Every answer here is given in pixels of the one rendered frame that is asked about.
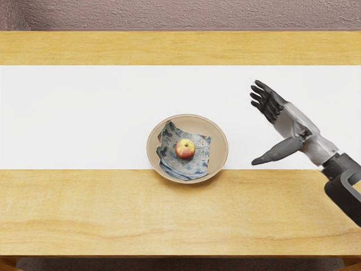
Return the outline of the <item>beige plate with blue pattern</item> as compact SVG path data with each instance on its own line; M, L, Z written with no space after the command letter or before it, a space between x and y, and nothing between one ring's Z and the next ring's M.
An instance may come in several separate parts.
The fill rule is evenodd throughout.
M190 159L180 159L175 153L175 145L184 138L196 146ZM223 168L228 157L228 141L223 130L205 117L175 115L153 128L147 140L147 156L153 169L166 179L199 183Z

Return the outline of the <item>red yellow apple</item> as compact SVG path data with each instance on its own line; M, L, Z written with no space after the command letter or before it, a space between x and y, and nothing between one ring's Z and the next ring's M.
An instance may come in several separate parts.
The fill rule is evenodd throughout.
M180 159L188 160L195 154L195 144L190 139L181 139L175 145L175 153Z

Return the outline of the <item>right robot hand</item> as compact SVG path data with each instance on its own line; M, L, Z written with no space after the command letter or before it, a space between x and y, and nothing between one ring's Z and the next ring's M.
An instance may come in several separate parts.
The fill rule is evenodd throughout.
M294 104L259 80L251 86L251 105L257 108L284 138L252 165L278 161L295 152L303 152L312 163L323 165L338 155L338 148L325 139L319 128Z

